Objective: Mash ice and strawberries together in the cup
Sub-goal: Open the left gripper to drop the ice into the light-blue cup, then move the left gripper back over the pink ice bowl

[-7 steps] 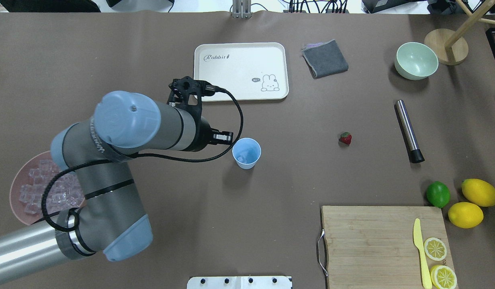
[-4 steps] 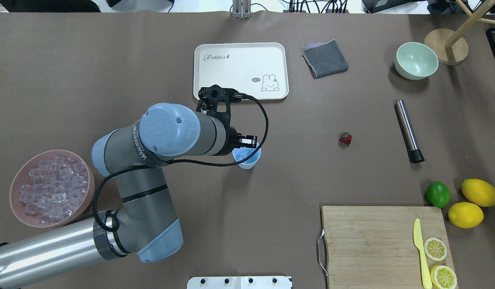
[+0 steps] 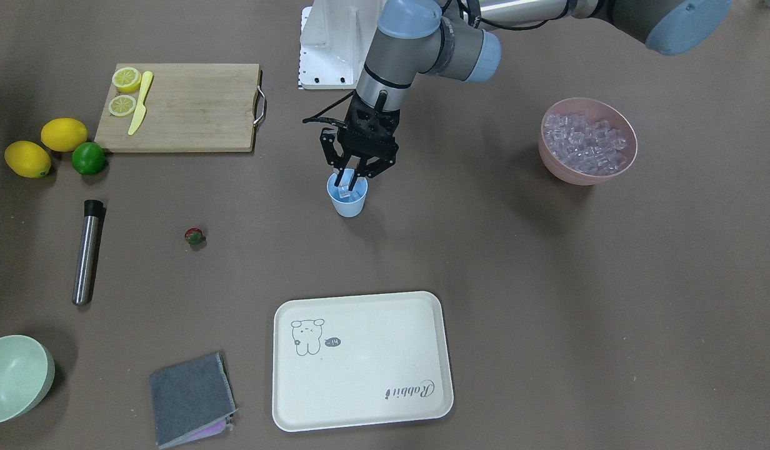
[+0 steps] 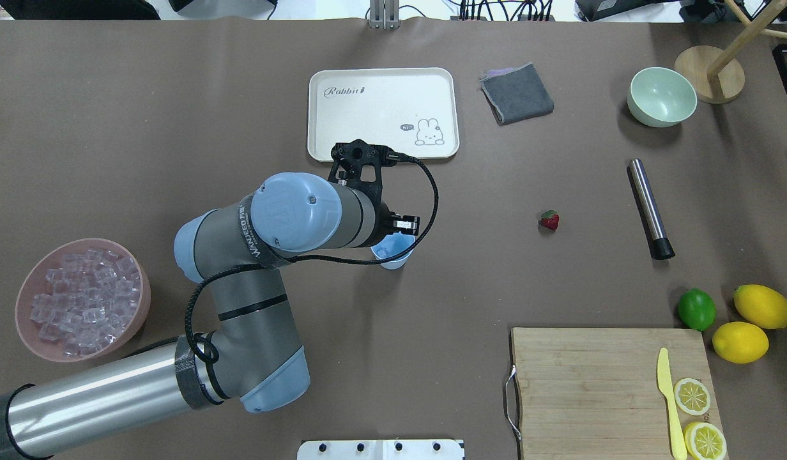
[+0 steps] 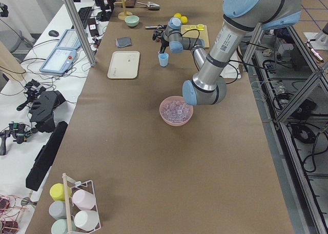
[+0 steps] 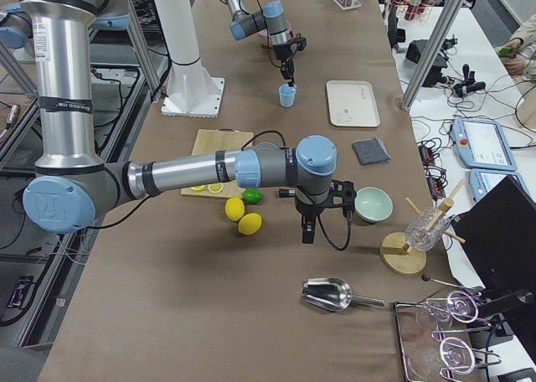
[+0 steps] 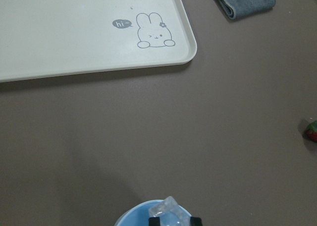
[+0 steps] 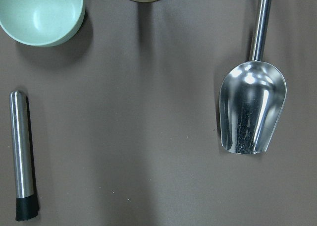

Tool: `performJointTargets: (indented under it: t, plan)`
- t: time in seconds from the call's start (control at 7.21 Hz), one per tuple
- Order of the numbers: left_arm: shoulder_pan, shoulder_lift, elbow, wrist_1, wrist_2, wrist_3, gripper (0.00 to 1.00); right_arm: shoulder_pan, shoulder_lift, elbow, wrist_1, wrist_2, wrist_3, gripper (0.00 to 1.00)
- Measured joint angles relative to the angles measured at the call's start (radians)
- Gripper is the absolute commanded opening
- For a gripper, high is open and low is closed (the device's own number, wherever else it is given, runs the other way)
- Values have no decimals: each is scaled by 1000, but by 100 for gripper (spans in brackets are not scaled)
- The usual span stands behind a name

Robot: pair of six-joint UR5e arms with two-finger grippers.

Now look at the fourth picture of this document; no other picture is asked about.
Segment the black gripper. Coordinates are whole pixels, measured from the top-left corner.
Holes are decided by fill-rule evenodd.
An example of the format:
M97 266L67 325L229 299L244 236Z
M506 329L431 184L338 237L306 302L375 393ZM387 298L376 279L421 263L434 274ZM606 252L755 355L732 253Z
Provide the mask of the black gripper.
M394 151L388 146L369 144L357 139L353 142L335 143L330 151L334 165L330 168L328 181L361 192L371 204L370 216L374 218L371 238L384 238L390 234L419 234L420 217L399 215L382 200L382 168L399 163L416 163L416 157Z

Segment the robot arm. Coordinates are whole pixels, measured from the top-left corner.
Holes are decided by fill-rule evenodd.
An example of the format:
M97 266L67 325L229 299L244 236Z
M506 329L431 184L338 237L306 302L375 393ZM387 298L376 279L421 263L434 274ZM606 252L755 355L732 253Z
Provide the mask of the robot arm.
M174 257L197 285L183 335L123 359L0 395L0 459L58 452L238 398L265 413L310 385L304 347L280 271L322 250L373 247L391 234L421 242L434 224L382 199L382 168L425 163L358 139L335 144L327 178L282 172L236 204L187 222Z

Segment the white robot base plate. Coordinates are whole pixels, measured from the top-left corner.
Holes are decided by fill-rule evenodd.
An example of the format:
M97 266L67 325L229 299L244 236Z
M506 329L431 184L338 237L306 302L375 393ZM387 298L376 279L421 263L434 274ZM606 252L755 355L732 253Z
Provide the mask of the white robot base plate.
M297 459L466 459L464 442L453 439L309 440Z

